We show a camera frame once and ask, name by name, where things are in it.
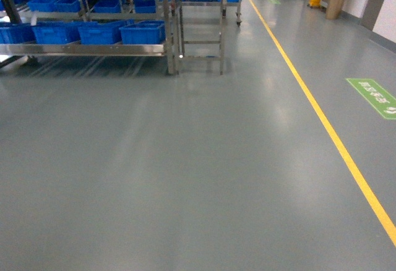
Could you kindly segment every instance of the hallway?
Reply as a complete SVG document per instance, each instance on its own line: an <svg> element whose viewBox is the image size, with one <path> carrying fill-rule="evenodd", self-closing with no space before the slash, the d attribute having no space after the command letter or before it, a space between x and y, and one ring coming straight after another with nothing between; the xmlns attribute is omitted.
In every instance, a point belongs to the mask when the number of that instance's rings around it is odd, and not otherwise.
<svg viewBox="0 0 396 271"><path fill-rule="evenodd" d="M346 78L395 96L396 56L307 0L252 1L395 223L396 121ZM215 12L190 7L186 33L207 36L194 18ZM223 76L215 62L164 76L158 58L1 69L0 271L396 270L253 6L240 28L227 14Z"/></svg>

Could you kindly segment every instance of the floor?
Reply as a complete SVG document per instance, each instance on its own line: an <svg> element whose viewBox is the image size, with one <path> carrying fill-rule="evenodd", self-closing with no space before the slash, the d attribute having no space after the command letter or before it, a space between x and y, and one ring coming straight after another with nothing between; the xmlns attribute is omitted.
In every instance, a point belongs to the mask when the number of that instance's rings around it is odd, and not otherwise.
<svg viewBox="0 0 396 271"><path fill-rule="evenodd" d="M253 0L396 222L396 55L307 0ZM188 35L216 10L190 7ZM159 58L0 70L1 271L396 270L396 248L250 5L225 74ZM199 48L197 52L207 52Z"/></svg>

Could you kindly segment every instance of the floor sticker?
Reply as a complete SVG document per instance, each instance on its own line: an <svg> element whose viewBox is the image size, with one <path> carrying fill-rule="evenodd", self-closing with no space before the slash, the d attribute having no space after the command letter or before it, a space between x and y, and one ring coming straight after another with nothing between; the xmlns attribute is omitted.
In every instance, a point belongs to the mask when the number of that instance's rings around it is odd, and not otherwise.
<svg viewBox="0 0 396 271"><path fill-rule="evenodd" d="M279 0L270 0L270 2L272 4L280 5L280 1Z"/></svg>
<svg viewBox="0 0 396 271"><path fill-rule="evenodd" d="M366 78L346 79L386 119L396 119L396 98L375 80Z"/></svg>

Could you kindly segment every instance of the plant pot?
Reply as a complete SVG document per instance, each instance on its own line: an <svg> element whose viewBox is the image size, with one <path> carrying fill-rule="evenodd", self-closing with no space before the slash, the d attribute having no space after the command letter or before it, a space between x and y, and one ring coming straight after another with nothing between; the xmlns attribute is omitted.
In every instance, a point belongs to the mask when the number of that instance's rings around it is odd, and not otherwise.
<svg viewBox="0 0 396 271"><path fill-rule="evenodd" d="M344 5L344 0L329 0L327 3L326 19L337 19Z"/></svg>

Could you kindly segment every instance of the yellow lane marking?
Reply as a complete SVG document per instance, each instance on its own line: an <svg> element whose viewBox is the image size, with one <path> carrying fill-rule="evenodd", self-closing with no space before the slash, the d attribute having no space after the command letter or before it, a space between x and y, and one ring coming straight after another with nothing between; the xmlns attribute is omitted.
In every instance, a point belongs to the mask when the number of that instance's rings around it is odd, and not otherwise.
<svg viewBox="0 0 396 271"><path fill-rule="evenodd" d="M250 4L252 5L253 9L259 16L262 24L264 25L265 29L267 30L268 34L271 36L272 41L275 43L277 46L280 54L282 55L283 59L287 63L288 67L290 68L290 71L293 73L295 79L297 80L299 86L303 90L304 94L306 95L307 99L311 103L312 107L314 108L316 114L318 115L319 119L321 120L323 126L325 127L327 133L329 133L330 138L333 140L336 148L338 149L338 152L340 153L341 157L343 158L344 162L346 163L348 169L350 170L353 178L355 179L356 183L360 187L363 195L369 202L372 210L374 213L377 215L378 220L381 222L381 225L384 227L386 233L389 235L390 240L392 240L394 246L396 247L396 226L384 210L383 206L381 203L378 201L376 195L370 188L369 184L361 174L359 168L357 167L356 163L353 161L351 155L349 154L347 148L344 146L342 143L341 139L335 132L333 126L327 119L326 115L320 108L319 104L315 100L314 96L312 95L311 91L308 89L307 85L305 84L304 80L301 78L301 76L298 74L295 66L293 63L290 61L290 58L287 56L285 53L285 50L283 50L282 46L280 45L279 41L275 37L275 35L272 33L270 27L268 24L265 22L264 18L261 16L259 10L257 9L256 5L253 3L252 0L249 0Z"/></svg>

